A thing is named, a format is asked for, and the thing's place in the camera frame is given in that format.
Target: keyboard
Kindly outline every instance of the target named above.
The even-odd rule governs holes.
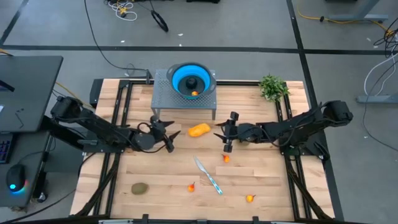
[[[12,152],[14,135],[11,133],[0,134],[0,164],[7,164]]]

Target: yellow pepper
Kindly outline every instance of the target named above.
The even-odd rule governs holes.
[[[188,134],[191,137],[199,137],[202,134],[205,134],[211,130],[210,126],[208,124],[202,123],[198,124],[193,128],[190,128],[188,130]]]

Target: green plant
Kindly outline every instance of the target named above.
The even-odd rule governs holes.
[[[261,96],[271,102],[279,101],[281,96],[290,94],[287,86],[283,86],[283,83],[282,79],[271,74],[264,76],[259,84]]]

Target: knife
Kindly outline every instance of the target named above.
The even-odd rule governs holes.
[[[199,167],[199,169],[201,171],[203,171],[207,177],[210,179],[211,183],[214,185],[214,187],[216,188],[218,194],[222,195],[223,191],[220,189],[220,187],[216,184],[216,182],[213,180],[213,178],[211,178],[210,174],[207,172],[207,170],[205,169],[205,167],[202,165],[202,163],[199,161],[199,159],[194,156],[193,159],[195,160],[195,162],[197,163],[197,166]]]

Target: wooden table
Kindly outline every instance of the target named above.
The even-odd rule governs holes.
[[[117,79],[105,79],[101,89],[96,114],[108,121],[113,114],[118,83]],[[303,83],[287,82],[287,86],[293,115],[307,111]],[[132,127],[148,122],[152,116],[152,88],[152,85],[133,86],[127,120]],[[217,101],[215,121],[211,120],[208,110],[162,110],[162,120],[175,121],[167,128],[167,134],[181,130],[174,141],[175,150],[170,154],[165,149],[155,154],[125,151],[119,165],[111,218],[142,218],[147,213],[151,219],[252,220],[258,216],[260,220],[294,220],[285,162],[279,149],[271,144],[234,143],[230,162],[226,164],[222,157],[223,143],[213,135],[221,134],[214,124],[226,121],[231,111],[240,114],[239,123],[277,121],[275,104],[260,97],[258,86],[217,86]],[[199,123],[208,123],[211,132],[191,138],[188,128]],[[223,195],[217,194],[193,156],[197,156],[213,176]],[[97,154],[83,166],[71,214],[79,211],[96,190],[103,157]],[[321,160],[302,156],[302,164],[308,191],[319,206],[334,217]],[[149,184],[149,191],[133,195],[131,185],[137,182]],[[192,183],[195,191],[190,193],[187,187]],[[297,188],[296,191],[300,214],[304,217],[302,198]],[[101,203],[102,213],[107,192],[105,190]],[[256,195],[253,203],[246,202],[248,194]]]

